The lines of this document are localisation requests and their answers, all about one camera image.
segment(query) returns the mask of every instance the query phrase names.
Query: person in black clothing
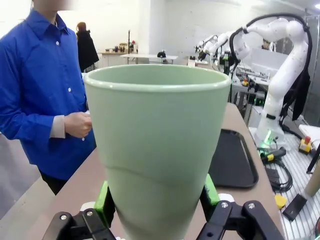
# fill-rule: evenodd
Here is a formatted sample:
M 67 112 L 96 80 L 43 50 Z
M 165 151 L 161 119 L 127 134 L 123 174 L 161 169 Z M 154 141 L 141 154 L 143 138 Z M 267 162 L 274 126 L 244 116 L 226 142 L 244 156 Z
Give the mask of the person in black clothing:
M 99 58 L 86 23 L 78 23 L 77 31 L 79 65 L 81 72 L 84 73 L 85 69 L 98 62 Z

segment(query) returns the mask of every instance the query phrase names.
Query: black coat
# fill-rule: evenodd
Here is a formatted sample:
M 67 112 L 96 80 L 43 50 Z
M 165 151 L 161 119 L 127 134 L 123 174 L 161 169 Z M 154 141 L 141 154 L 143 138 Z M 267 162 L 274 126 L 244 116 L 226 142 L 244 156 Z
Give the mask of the black coat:
M 78 57 L 81 72 L 99 61 L 99 57 L 90 36 L 90 31 L 76 33 L 78 37 Z

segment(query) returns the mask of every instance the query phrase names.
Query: beige cuff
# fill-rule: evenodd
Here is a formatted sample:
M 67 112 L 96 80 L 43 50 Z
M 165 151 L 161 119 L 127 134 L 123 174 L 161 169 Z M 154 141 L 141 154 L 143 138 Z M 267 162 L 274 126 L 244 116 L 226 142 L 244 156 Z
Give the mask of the beige cuff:
M 65 139 L 65 116 L 55 116 L 51 128 L 50 138 Z

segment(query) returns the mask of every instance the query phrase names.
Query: black pants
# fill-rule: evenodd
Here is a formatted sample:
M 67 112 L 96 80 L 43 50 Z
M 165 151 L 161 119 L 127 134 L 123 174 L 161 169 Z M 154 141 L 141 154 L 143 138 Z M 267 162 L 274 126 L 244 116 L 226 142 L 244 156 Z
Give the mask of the black pants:
M 40 174 L 43 181 L 45 181 L 46 184 L 48 184 L 49 188 L 54 193 L 54 195 L 57 195 L 60 192 L 60 190 L 64 187 L 64 185 L 67 183 L 66 180 L 61 180 L 52 176 L 48 176 L 41 171 Z

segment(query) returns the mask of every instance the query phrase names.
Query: cup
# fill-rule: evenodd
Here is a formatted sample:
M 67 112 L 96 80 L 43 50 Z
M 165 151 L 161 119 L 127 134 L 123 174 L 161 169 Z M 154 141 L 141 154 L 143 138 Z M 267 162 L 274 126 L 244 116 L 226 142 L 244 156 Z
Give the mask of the cup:
M 180 65 L 94 70 L 85 89 L 100 161 L 130 240 L 181 240 L 215 153 L 230 78 Z

